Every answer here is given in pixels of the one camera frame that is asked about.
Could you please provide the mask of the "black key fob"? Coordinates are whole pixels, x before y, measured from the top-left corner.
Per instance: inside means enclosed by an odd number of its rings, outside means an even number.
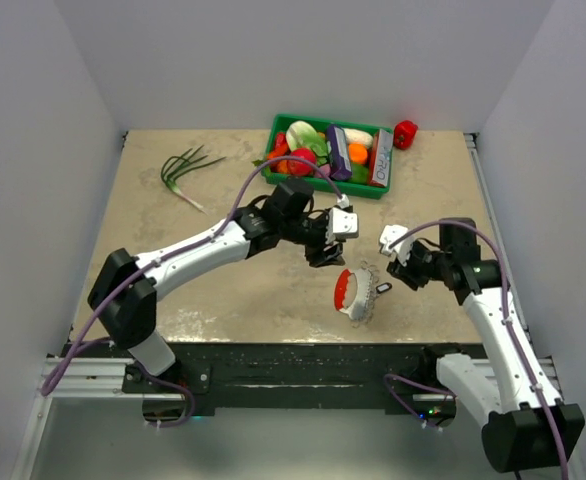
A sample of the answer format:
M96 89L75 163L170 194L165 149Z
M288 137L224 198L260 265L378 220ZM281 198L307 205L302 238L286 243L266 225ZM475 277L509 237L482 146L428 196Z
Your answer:
M386 293L392 289L392 285L388 282L381 283L375 287L375 291L378 295Z

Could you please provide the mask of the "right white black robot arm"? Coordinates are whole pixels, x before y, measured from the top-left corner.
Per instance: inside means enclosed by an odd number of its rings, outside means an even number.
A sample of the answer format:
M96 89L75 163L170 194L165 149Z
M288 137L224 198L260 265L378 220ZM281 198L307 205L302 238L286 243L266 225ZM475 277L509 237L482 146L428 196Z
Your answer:
M471 414L495 471L519 475L557 467L569 478L584 415L564 401L540 365L513 305L502 253L471 219L433 224L441 241L435 251L418 241L422 226L383 228L379 245L391 259L387 271L412 290L440 281L453 292L480 335L495 379L489 381L469 356L446 353L419 367L421 386L453 395Z

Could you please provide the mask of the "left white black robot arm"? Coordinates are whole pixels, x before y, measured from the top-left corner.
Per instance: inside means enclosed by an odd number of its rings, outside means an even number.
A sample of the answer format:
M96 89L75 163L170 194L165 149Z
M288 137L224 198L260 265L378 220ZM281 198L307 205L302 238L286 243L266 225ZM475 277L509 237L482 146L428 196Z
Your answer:
M102 266L88 304L115 345L144 368L146 382L169 392L179 383L180 366L157 330L158 302L201 275L281 241L303 246L313 268L343 264L344 242L359 234L357 215L346 195L332 208L313 206L313 187L289 177L196 236L136 256L118 249Z

